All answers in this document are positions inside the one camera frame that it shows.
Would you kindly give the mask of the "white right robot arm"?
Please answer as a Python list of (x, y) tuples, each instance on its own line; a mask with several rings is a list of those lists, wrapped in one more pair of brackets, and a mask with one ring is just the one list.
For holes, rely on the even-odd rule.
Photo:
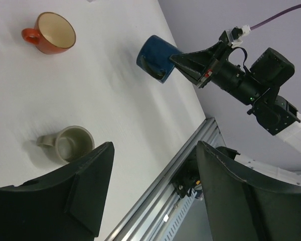
[(241, 37), (250, 32), (248, 25), (226, 30), (212, 47), (174, 54), (169, 60), (198, 88), (213, 82), (242, 104), (249, 105), (248, 115), (254, 115), (271, 135), (301, 154), (301, 114), (278, 94), (280, 87), (294, 75), (294, 65), (272, 48), (267, 48), (251, 68), (229, 61), (232, 52), (241, 49)]

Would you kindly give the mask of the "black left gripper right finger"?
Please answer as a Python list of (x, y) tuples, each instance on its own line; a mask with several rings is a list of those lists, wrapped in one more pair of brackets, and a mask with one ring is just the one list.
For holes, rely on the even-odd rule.
[(301, 240), (301, 175), (197, 143), (213, 240)]

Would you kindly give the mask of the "dark blue mug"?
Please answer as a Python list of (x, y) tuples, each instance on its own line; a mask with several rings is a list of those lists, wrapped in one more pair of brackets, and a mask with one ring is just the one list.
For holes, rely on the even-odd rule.
[(136, 64), (152, 78), (165, 83), (174, 69), (170, 57), (178, 54), (182, 52), (177, 47), (157, 35), (152, 35), (142, 46)]

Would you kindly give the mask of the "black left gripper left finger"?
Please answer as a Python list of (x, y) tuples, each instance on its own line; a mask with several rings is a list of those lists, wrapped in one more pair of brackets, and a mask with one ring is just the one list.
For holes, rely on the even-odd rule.
[(94, 240), (114, 161), (105, 142), (84, 157), (20, 186), (0, 188), (0, 240)]

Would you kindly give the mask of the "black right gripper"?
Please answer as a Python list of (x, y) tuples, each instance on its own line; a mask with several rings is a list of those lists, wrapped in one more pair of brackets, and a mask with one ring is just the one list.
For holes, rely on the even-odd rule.
[(229, 61), (229, 56), (237, 49), (242, 50), (244, 59), (247, 59), (244, 48), (232, 48), (229, 45), (224, 31), (218, 43), (212, 47), (192, 53), (175, 54), (169, 60), (198, 88), (213, 82), (244, 105), (253, 105), (262, 97), (266, 88), (252, 77), (245, 64), (238, 66)]

